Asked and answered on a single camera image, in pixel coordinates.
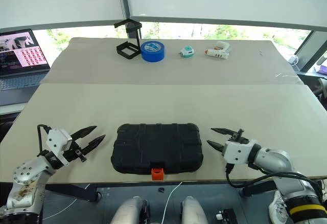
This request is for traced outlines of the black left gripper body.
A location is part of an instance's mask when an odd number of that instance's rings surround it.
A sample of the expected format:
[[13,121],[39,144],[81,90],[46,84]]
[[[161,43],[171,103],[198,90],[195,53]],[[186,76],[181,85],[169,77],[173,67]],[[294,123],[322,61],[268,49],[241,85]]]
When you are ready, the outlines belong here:
[[83,149],[75,141],[72,141],[69,149],[63,153],[63,157],[68,162],[74,161],[77,158],[79,158],[81,162],[86,161],[86,157],[83,153]]

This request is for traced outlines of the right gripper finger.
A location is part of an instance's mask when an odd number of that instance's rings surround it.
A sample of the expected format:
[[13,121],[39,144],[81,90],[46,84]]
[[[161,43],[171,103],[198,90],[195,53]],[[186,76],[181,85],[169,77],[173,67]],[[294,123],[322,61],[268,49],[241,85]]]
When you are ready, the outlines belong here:
[[211,140],[207,140],[207,143],[212,148],[214,148],[215,150],[217,150],[218,152],[223,153],[223,151],[224,151],[224,145],[222,145],[220,143],[217,143],[217,142],[214,142],[214,141],[211,141]]
[[214,132],[220,133],[222,135],[230,135],[230,136],[236,136],[237,132],[227,129],[227,128],[211,128],[211,130],[213,130]]

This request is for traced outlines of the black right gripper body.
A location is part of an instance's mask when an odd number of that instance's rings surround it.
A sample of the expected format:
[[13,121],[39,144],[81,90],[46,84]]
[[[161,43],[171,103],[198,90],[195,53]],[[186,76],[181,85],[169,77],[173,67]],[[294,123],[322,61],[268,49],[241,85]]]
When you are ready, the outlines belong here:
[[243,129],[239,129],[237,132],[236,136],[230,136],[230,138],[227,140],[228,142],[236,142],[236,143],[240,143],[240,144],[248,144],[249,140],[245,137],[242,137],[242,134],[244,132]]

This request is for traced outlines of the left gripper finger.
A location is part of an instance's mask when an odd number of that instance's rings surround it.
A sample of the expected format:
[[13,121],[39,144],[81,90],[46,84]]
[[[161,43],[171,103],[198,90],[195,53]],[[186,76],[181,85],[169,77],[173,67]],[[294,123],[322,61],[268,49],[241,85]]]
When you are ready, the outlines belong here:
[[105,136],[106,135],[99,136],[99,137],[95,138],[94,140],[92,140],[91,142],[89,142],[86,147],[81,149],[82,154],[87,155],[88,153],[93,151],[95,148],[97,148],[99,146],[99,144],[104,140]]
[[93,130],[96,129],[97,126],[93,125],[93,126],[88,126],[85,128],[82,128],[80,130],[78,130],[77,132],[73,133],[71,135],[71,139],[73,142],[77,141],[78,139],[81,139],[85,136],[87,136],[88,134],[90,134]]

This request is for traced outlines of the black plastic tool case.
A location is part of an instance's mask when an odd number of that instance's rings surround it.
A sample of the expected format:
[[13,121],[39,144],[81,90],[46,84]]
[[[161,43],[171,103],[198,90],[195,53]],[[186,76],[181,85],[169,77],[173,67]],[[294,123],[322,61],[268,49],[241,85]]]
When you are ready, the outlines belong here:
[[[123,124],[117,129],[111,163],[120,173],[151,175],[198,170],[203,162],[199,128],[194,123]],[[154,170],[162,170],[155,176]]]

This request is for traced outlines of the grey rounded shape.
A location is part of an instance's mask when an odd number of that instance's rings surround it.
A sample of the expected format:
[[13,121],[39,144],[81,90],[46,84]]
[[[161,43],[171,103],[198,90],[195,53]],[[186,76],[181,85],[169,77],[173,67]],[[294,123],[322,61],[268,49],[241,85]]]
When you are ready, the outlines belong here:
[[146,199],[134,196],[126,200],[115,212],[110,224],[149,224],[150,204]]
[[180,214],[181,224],[208,224],[202,206],[199,201],[192,196],[187,196],[181,202]]

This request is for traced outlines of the black white floor device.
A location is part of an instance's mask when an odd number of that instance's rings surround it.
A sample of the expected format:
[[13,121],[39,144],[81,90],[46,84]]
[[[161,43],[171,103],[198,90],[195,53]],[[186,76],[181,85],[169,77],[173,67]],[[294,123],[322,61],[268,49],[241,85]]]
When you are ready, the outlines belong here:
[[216,220],[220,224],[238,224],[236,214],[232,208],[218,211]]

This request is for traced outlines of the white sneaker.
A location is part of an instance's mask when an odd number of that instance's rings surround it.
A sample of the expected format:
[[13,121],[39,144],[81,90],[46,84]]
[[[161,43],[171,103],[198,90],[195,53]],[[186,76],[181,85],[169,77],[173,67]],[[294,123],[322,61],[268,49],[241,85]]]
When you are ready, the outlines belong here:
[[273,201],[268,206],[268,213],[272,224],[286,224],[288,214],[278,191],[275,191]]

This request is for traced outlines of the white crumpled packet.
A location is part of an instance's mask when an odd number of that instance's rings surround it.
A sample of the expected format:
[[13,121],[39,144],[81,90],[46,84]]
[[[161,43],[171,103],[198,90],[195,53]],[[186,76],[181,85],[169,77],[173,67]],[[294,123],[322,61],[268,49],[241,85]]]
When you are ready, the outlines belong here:
[[229,52],[230,51],[230,44],[225,41],[220,41],[218,40],[216,42],[216,46],[214,47],[215,50],[221,50],[224,52]]

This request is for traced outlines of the teal white small tape dispenser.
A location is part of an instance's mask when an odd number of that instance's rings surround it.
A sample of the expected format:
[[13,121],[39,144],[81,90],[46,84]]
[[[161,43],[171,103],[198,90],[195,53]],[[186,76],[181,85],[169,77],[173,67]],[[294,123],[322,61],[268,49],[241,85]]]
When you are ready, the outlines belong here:
[[179,52],[179,55],[182,58],[189,58],[189,57],[194,56],[194,54],[195,54],[195,51],[191,46],[183,47]]

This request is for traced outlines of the black phone stand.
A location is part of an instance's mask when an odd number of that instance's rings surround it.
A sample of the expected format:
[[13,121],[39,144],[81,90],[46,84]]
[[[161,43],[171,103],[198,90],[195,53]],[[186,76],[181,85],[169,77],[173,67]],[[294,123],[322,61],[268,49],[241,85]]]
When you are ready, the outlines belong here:
[[142,27],[142,24],[138,21],[132,20],[130,18],[120,21],[113,24],[115,28],[120,26],[126,27],[126,33],[134,33],[137,44],[131,42],[123,42],[122,44],[116,47],[116,52],[125,57],[126,59],[132,59],[141,54],[141,44],[139,40],[139,30]]

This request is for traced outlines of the open laptop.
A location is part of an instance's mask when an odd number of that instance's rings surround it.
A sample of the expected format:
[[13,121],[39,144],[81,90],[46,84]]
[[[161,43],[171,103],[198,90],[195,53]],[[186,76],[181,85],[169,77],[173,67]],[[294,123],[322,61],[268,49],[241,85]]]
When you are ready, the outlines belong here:
[[50,66],[31,29],[0,33],[0,91],[37,87]]

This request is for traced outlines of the blue tape roll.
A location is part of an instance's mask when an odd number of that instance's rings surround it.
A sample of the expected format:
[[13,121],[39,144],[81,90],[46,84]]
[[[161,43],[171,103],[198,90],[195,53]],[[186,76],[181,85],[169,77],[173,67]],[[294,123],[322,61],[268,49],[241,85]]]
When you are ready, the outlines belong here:
[[141,45],[141,56],[147,62],[159,62],[165,57],[165,46],[159,41],[146,41]]

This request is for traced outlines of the purple object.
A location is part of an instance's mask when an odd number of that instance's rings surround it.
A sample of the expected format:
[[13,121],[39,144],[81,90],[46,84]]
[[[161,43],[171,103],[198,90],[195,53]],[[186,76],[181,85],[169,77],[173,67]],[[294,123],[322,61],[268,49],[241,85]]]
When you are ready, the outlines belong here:
[[314,70],[316,73],[322,74],[322,75],[326,75],[327,76],[327,66],[325,65],[317,65],[314,66]]

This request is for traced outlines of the black table frame bar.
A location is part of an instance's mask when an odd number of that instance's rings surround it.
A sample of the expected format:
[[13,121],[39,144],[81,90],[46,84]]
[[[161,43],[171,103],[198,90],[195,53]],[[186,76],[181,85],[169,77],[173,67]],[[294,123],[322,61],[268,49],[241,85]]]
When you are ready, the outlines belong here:
[[254,185],[244,187],[239,191],[239,194],[242,197],[251,197],[257,194],[273,191],[276,189],[277,187],[275,182],[273,180],[268,180],[268,181],[263,181],[261,183],[255,183]]
[[74,184],[47,184],[45,189],[59,195],[89,202],[96,202],[102,198],[102,193],[94,184],[87,184],[85,187]]

